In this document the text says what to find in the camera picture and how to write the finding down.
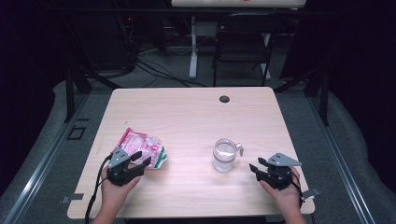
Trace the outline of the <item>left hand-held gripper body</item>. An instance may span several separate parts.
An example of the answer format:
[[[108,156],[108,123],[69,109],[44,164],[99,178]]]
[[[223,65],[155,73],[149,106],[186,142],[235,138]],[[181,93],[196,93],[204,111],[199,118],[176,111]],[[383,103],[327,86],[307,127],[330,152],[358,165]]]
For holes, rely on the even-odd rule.
[[[112,153],[108,168],[107,179],[114,185],[124,186],[137,176],[144,174],[144,170],[137,166],[130,168],[131,156],[121,147],[116,147]]]

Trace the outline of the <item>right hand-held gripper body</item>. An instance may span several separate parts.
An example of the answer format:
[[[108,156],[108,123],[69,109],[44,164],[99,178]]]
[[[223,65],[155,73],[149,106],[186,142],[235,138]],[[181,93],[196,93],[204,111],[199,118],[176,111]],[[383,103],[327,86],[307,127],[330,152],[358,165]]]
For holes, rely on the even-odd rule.
[[[302,164],[280,152],[266,159],[269,163],[267,170],[263,172],[263,180],[273,189],[285,189],[292,182],[291,166],[301,166]]]

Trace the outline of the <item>pink and white plastic bag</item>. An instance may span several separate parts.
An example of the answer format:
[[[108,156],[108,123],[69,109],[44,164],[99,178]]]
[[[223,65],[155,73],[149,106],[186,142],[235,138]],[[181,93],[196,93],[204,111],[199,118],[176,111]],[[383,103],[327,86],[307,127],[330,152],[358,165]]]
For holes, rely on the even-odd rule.
[[[138,133],[128,128],[118,143],[123,151],[129,156],[140,151],[142,156],[139,159],[131,160],[132,164],[142,164],[147,158],[151,158],[148,165],[149,169],[159,169],[167,160],[164,146],[161,140],[156,136]]]

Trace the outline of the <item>clear glass jar with lid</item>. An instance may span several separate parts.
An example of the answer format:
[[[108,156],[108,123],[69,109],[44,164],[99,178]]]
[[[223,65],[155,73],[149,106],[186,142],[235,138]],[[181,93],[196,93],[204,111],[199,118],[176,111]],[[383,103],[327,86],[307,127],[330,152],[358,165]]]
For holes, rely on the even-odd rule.
[[[213,168],[221,173],[227,173],[233,169],[236,154],[243,156],[244,148],[240,143],[222,138],[215,143],[213,149]]]

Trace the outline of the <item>person's left hand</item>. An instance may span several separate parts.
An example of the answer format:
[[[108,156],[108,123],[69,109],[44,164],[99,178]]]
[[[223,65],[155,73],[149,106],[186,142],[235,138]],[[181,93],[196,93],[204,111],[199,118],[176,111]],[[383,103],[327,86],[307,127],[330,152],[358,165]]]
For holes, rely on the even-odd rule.
[[[138,184],[140,181],[141,177],[135,177],[133,180],[131,180],[129,183],[127,183],[124,186],[117,186],[112,184],[108,179],[107,179],[107,168],[104,168],[102,173],[102,187],[101,187],[101,193],[102,193],[102,205],[101,209],[105,210],[106,212],[108,211],[116,211],[118,212],[129,192]]]

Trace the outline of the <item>person's right hand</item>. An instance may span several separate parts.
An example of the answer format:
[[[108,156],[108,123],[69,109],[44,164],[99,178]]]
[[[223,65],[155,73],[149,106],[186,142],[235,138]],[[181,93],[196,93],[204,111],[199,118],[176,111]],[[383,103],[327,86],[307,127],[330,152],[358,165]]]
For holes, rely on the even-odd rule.
[[[301,213],[300,193],[296,187],[289,185],[286,189],[273,189],[265,181],[260,182],[263,189],[275,200],[282,216],[284,214]]]

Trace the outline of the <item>grey tape piece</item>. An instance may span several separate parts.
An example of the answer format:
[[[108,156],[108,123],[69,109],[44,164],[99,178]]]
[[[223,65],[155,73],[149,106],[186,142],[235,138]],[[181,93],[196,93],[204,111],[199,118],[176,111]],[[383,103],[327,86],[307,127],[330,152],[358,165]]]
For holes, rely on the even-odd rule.
[[[302,193],[301,199],[302,200],[314,199],[319,194],[320,191],[318,190],[318,188],[308,189]]]
[[[83,193],[73,193],[68,196],[63,196],[60,203],[71,203],[72,201],[80,201],[83,199]]]

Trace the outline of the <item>black tape square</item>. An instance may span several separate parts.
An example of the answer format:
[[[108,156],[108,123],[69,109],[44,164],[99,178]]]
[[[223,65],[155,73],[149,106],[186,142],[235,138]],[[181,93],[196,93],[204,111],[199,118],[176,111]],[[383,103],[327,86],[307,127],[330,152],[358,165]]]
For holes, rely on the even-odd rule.
[[[80,140],[86,131],[85,127],[78,127],[74,125],[70,132],[68,133],[67,140]]]

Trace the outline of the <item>black metal stand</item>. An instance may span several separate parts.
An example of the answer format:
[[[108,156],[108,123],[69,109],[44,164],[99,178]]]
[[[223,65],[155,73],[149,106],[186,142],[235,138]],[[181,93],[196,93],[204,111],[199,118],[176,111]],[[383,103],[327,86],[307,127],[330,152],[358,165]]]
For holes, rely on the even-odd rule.
[[[315,97],[319,92],[319,117],[323,124],[328,126],[329,79],[330,77],[326,68],[315,68],[300,77],[292,78],[280,87],[275,88],[274,92],[280,93],[286,91],[299,82],[307,80],[304,96]]]
[[[68,122],[75,114],[75,90],[78,90],[83,94],[89,94],[92,91],[92,86],[88,81],[88,78],[93,78],[112,90],[118,89],[120,86],[113,83],[112,81],[100,76],[93,70],[84,66],[71,67],[65,74],[65,86],[66,86],[66,118],[65,122]]]

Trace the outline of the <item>black folding chair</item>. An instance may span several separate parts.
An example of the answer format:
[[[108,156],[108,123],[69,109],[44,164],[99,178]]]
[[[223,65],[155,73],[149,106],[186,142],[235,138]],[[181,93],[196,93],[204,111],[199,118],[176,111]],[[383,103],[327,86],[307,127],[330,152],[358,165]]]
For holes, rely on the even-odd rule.
[[[217,86],[218,63],[251,63],[253,68],[264,64],[264,85],[275,39],[281,28],[281,20],[270,14],[231,13],[222,17],[216,28],[213,86]]]

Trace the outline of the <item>dark equipment with red light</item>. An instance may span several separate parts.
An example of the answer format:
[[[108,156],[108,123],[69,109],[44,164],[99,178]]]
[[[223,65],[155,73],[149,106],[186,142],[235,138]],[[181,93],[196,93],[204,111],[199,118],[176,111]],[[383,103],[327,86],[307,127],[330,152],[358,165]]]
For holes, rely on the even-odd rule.
[[[114,0],[121,9],[166,8],[164,0]],[[118,16],[122,34],[127,41],[127,48],[137,53],[144,43],[152,44],[155,48],[165,51],[164,16],[159,14],[128,14]]]

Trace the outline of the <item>white desk with white legs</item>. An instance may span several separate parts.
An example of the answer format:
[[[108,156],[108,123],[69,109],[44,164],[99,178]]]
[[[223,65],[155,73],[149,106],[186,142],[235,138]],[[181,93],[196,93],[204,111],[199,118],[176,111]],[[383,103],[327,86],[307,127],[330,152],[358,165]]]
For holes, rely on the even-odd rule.
[[[304,8],[306,0],[171,0],[171,6],[177,9],[196,9],[196,8]],[[196,16],[191,16],[191,62],[189,78],[197,78],[197,33]]]

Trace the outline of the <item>aluminium floor rail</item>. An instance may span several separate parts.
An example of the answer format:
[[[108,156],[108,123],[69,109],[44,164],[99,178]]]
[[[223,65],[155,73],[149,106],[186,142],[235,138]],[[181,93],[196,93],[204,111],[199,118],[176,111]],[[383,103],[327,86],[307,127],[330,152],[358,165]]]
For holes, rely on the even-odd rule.
[[[5,194],[0,197],[0,224],[21,222],[55,162],[61,144],[72,130],[73,123],[89,97],[89,94],[82,94],[76,98],[75,111],[67,121],[66,110],[62,110],[62,106],[66,105],[66,99],[56,97],[49,118],[21,169]]]
[[[334,166],[340,175],[340,178],[343,182],[343,185],[346,189],[346,193],[348,195],[349,200],[352,202],[355,212],[361,221],[361,224],[376,224],[375,219],[367,206],[366,201],[363,199],[361,194],[361,190],[355,181],[352,173],[347,166],[347,162],[345,161],[342,152],[340,151],[340,147],[338,146],[333,134],[332,130],[329,126],[326,126],[322,121],[322,118],[319,114],[319,105],[315,98],[308,97],[307,102],[310,108],[313,110],[314,117],[318,122],[318,126],[321,131],[324,133],[325,138],[330,147],[329,153],[334,163]]]

